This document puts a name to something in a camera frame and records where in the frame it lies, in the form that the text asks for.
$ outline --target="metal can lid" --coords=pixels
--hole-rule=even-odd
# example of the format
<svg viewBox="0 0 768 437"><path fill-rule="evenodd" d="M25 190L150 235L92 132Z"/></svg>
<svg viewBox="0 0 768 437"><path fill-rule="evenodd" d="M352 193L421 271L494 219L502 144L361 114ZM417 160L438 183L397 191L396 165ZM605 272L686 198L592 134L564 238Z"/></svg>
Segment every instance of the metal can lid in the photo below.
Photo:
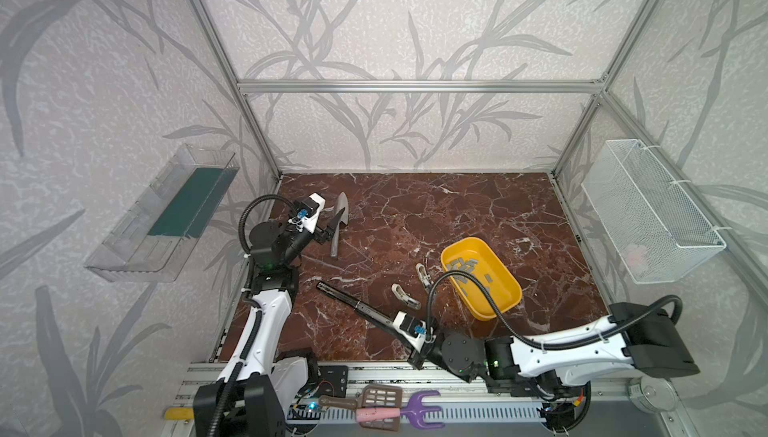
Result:
<svg viewBox="0 0 768 437"><path fill-rule="evenodd" d="M649 404L658 410L671 411L677 406L677 395L669 381L643 375L640 388Z"/></svg>

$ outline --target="gray floor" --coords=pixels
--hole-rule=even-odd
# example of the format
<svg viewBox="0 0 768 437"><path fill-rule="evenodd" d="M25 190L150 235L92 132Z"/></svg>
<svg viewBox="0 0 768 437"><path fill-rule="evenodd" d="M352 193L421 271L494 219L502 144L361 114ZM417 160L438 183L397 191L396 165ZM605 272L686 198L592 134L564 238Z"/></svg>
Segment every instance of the gray floor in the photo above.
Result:
<svg viewBox="0 0 768 437"><path fill-rule="evenodd" d="M546 437L552 433L540 424L452 424L439 431L424 432L401 425L398 437ZM383 437L357 425L319 425L312 437ZM642 413L629 402L593 403L584 421L570 432L571 437L620 435L622 437L667 437L657 415Z"/></svg>

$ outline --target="white metal basket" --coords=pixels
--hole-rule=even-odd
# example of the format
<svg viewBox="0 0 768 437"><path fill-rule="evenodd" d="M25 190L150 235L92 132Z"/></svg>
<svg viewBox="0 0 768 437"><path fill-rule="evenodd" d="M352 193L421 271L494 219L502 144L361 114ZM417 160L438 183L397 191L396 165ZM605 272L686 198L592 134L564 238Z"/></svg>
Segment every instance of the white metal basket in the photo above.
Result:
<svg viewBox="0 0 768 437"><path fill-rule="evenodd" d="M725 249L642 141L606 141L581 187L637 283L674 282Z"/></svg>

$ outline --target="yellow bin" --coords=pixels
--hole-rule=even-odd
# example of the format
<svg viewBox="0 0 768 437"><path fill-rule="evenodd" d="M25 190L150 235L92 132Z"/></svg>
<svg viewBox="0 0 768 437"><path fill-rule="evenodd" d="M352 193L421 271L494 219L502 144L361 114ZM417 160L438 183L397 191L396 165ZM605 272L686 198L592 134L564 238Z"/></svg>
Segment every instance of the yellow bin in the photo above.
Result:
<svg viewBox="0 0 768 437"><path fill-rule="evenodd" d="M502 312L506 312L518 305L523 297L520 284L493 250L485 243L485 240L478 239L477 237L467 237L452 243L440 254L440 262L446 270L458 268L461 262L474 267L474 269L470 269L468 272L488 289L496 306ZM458 296L462 298L464 304L469 308L469 312L472 312L472 315L475 316L475 319L490 320L496 318L491 304L488 303L485 296L473 282L467 280L464 283L460 277L450 277L450 279L453 287L456 288Z"/></svg>

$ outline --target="brown litter scoop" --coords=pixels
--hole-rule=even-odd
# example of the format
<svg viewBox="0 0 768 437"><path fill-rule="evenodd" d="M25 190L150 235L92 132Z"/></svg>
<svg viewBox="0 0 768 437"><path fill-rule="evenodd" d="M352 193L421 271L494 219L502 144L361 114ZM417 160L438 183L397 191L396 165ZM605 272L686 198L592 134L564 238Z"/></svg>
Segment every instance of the brown litter scoop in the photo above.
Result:
<svg viewBox="0 0 768 437"><path fill-rule="evenodd" d="M392 385L369 384L362 390L357 399L341 399L340 397L330 397L321 395L318 403L323 407L338 407L348 409L353 412L358 409L369 407L396 407L402 406L402 389ZM384 420L374 420L371 422L360 423L360 427L365 429L389 430L398 432L400 430L400 418L388 418Z"/></svg>

